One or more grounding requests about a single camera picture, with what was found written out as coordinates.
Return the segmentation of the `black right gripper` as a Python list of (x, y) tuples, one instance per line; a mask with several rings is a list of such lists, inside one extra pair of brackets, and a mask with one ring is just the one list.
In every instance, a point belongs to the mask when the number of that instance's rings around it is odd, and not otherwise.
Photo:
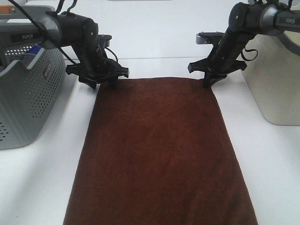
[(238, 70), (245, 70), (245, 61), (236, 59), (210, 59), (209, 57), (190, 62), (187, 66), (189, 73), (200, 71), (204, 74), (203, 87), (209, 88), (225, 79), (228, 74)]

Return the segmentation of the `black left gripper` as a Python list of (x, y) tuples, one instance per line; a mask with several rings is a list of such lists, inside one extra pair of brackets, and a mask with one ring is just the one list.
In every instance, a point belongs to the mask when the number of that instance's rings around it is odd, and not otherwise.
[(80, 83), (88, 85), (93, 90), (96, 89), (97, 83), (103, 82), (109, 82), (109, 86), (115, 90), (118, 77), (129, 77), (129, 69), (108, 58), (105, 50), (100, 46), (97, 45), (92, 50), (82, 45), (74, 45), (72, 48), (79, 63), (68, 65), (66, 73), (77, 75)]

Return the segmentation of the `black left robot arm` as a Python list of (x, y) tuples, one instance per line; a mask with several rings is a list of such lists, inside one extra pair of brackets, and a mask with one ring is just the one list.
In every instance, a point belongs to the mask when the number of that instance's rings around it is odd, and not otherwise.
[(79, 59), (66, 68), (67, 74), (79, 77), (79, 82), (95, 89), (97, 84), (107, 82), (115, 86), (120, 76), (128, 77), (129, 69), (122, 67), (117, 59), (107, 57), (105, 50), (110, 35), (100, 35), (98, 24), (91, 18), (77, 15), (70, 10), (76, 1), (62, 12), (64, 2), (59, 1), (56, 10), (46, 6), (20, 6), (14, 0), (0, 7), (0, 18), (29, 19), (29, 23), (2, 23), (0, 25), (0, 65), (8, 65), (5, 53), (8, 49), (40, 45), (44, 49), (61, 49), (71, 46)]

